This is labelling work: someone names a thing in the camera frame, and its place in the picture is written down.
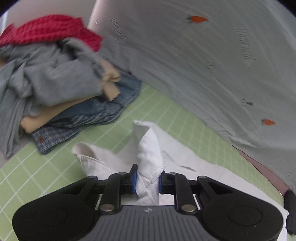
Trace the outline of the white trousers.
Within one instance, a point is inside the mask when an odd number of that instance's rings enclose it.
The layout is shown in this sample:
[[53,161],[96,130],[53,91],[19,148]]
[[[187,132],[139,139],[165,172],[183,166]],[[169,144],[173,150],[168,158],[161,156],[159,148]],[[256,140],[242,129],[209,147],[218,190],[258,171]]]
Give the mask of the white trousers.
[[[207,163],[156,124],[135,121],[118,155],[86,143],[72,148],[95,215],[82,240],[286,240],[288,212],[227,169]],[[138,165],[135,194],[120,176]],[[176,172],[175,194],[159,193],[159,176]]]

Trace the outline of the blue plaid shirt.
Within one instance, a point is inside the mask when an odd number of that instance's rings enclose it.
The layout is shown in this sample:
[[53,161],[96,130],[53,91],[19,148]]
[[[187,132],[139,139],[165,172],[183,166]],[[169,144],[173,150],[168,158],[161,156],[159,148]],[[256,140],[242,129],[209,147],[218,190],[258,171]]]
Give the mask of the blue plaid shirt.
[[125,108],[122,102],[91,98],[58,114],[33,131],[31,137],[39,152],[46,155],[57,145],[76,137],[82,126],[110,124],[120,117]]

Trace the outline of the tan beige garment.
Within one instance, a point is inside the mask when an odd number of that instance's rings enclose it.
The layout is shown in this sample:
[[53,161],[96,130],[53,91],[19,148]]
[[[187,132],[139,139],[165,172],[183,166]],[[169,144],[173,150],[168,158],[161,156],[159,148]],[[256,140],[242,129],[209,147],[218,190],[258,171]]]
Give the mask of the tan beige garment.
[[[103,77],[101,81],[102,93],[107,97],[108,101],[113,101],[120,94],[120,90],[115,83],[119,82],[119,80],[121,79],[121,74],[108,61],[102,59],[99,63],[103,68]],[[38,116],[25,116],[21,120],[20,127],[25,131],[25,133],[32,133],[38,128],[44,126],[51,119],[53,119],[55,116],[62,113],[66,109],[88,99],[90,98],[82,98],[67,101],[54,106],[42,107],[41,113]]]

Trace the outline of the blue denim garment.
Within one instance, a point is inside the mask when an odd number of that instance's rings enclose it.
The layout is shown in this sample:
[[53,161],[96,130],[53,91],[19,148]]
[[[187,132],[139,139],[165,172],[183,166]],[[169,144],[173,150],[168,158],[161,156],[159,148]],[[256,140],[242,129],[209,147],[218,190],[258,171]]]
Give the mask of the blue denim garment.
[[123,73],[115,84],[120,94],[112,101],[105,96],[96,96],[76,104],[58,114],[48,122],[50,126],[75,128],[77,126],[100,125],[115,121],[139,96],[142,81]]

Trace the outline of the green grid cutting mat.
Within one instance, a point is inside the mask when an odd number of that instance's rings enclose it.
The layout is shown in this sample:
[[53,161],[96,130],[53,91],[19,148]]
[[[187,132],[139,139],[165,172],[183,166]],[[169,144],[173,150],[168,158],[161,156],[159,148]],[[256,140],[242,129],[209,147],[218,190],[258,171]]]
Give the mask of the green grid cutting mat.
[[1,164],[1,240],[15,240],[11,219],[23,204],[84,177],[72,147],[86,142],[118,153],[132,136],[133,121],[152,121],[203,160],[223,166],[283,204],[278,190],[231,145],[199,119],[147,84],[110,125],[84,127],[47,155],[28,143]]

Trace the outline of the black folded garment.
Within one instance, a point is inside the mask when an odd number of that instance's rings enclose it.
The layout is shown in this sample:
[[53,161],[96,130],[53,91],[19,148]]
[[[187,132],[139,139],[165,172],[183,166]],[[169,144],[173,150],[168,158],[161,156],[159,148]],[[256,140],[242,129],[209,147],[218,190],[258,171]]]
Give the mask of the black folded garment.
[[288,211],[286,228],[291,235],[296,234],[296,196],[289,190],[284,195],[284,208]]

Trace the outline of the grey carrot-print cloth backdrop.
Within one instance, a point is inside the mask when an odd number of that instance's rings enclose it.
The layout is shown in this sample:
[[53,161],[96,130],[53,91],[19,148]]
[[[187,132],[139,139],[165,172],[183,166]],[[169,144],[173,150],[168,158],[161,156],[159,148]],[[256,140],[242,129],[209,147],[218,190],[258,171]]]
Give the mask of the grey carrot-print cloth backdrop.
[[281,1],[97,1],[100,53],[295,189],[295,12]]

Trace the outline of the grey knit garment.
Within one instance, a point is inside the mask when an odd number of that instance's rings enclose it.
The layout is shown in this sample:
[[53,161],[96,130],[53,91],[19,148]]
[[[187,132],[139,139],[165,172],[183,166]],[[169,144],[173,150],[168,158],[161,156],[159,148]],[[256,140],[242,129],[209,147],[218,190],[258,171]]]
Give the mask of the grey knit garment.
[[1,151],[6,157],[19,147],[24,116],[101,93],[100,56],[78,39],[6,45],[1,58],[6,60],[1,67]]

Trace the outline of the red checked garment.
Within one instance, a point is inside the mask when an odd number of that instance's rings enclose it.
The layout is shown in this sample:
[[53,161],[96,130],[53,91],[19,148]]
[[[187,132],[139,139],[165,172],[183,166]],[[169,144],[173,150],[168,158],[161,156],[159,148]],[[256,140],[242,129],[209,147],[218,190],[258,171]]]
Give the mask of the red checked garment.
[[33,19],[20,27],[14,24],[1,34],[1,46],[51,43],[65,38],[76,38],[94,52],[100,49],[102,37],[85,27],[81,18],[68,15],[47,15]]

